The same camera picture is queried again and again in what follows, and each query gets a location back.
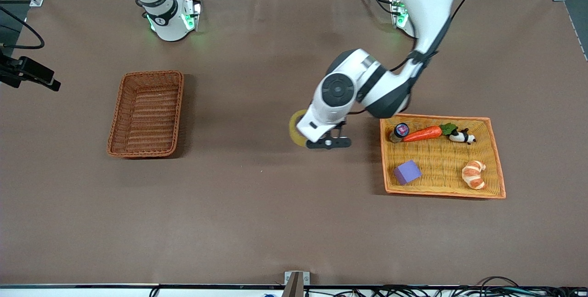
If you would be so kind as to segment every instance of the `toy croissant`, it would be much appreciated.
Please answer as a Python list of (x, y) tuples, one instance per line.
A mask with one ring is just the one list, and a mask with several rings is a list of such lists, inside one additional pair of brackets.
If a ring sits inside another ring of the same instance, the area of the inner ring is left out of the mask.
[(484, 169), (486, 169), (486, 165), (480, 161), (472, 160), (462, 169), (462, 178), (472, 189), (479, 190), (484, 188), (486, 184), (481, 179), (481, 171)]

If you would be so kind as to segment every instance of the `small jar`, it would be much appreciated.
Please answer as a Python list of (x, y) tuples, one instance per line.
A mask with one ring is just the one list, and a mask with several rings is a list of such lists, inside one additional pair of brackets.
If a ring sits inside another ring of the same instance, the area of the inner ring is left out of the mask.
[(392, 130), (390, 132), (390, 135), (388, 138), (390, 139), (390, 142), (398, 143), (398, 142), (401, 142), (402, 139), (406, 135), (408, 135), (409, 132), (410, 132), (410, 129), (408, 128), (408, 125), (406, 125), (406, 123), (399, 123), (398, 125), (396, 125), (394, 127), (394, 130)]

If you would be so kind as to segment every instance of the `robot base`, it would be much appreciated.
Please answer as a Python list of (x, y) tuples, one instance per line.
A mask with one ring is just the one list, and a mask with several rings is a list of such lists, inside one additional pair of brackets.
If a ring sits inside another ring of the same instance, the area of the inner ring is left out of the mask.
[(158, 25), (156, 22), (149, 20), (151, 30), (155, 31), (157, 36), (164, 41), (179, 41), (189, 32), (198, 28), (200, 3), (195, 4), (193, 0), (176, 0), (176, 2), (178, 2), (178, 10), (170, 19), (168, 25)]

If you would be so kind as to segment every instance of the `brown table surface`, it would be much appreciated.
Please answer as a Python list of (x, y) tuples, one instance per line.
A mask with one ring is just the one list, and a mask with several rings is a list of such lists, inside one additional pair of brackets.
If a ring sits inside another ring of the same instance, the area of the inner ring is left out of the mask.
[[(386, 195), (368, 114), (351, 148), (290, 141), (340, 52), (410, 50), (373, 2), (204, 0), (177, 43), (134, 0), (45, 0), (28, 22), (46, 47), (15, 56), (62, 87), (0, 87), (0, 282), (588, 282), (588, 66), (563, 2), (468, 0), (414, 89), (410, 113), (492, 119), (507, 199), (487, 201)], [(111, 158), (120, 78), (150, 69), (187, 75), (178, 151)]]

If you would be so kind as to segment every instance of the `toy carrot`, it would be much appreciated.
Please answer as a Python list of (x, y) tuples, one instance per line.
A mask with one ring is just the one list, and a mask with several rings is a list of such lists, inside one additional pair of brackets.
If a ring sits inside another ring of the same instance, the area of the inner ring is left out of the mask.
[(446, 123), (445, 125), (426, 127), (425, 129), (417, 130), (414, 133), (406, 135), (402, 139), (403, 142), (414, 142), (420, 140), (428, 140), (429, 138), (439, 137), (441, 135), (449, 135), (458, 127), (453, 123)]

